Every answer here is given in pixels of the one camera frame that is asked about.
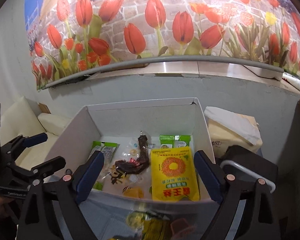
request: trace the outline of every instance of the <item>plastic-wrapped paper towel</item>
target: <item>plastic-wrapped paper towel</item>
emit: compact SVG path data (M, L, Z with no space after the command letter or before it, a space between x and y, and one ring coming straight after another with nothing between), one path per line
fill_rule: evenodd
M208 130L215 157L221 158L229 146L240 145L256 153L262 146L260 132L253 116L236 114L218 107L207 106Z

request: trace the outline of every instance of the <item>white paper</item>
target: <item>white paper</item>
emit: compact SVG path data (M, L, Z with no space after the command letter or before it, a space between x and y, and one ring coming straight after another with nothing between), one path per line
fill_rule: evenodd
M257 145L257 141L261 139L259 129L253 126L247 118L236 113L207 106L204 115L239 134L253 145Z

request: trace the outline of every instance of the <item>white wall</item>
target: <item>white wall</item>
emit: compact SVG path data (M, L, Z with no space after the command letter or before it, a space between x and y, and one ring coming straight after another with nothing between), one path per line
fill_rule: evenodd
M7 109L20 95L37 111L36 102L51 113L73 117L86 104L155 98L197 97L202 107L217 106L252 115L261 127L265 158L280 173L300 163L298 95L265 84L211 78L123 76L85 81L37 92L31 73L24 22L24 0L7 0L0 10L0 102Z

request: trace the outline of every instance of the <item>yellow round package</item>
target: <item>yellow round package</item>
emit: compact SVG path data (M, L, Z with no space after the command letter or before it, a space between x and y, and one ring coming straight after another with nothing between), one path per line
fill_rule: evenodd
M151 176L153 200L200 200L190 147L152 150Z

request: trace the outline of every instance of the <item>armrest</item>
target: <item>armrest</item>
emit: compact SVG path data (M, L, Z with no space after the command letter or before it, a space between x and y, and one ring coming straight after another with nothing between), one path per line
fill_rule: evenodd
M59 136L71 119L59 115L42 113L39 114L38 120L47 132Z

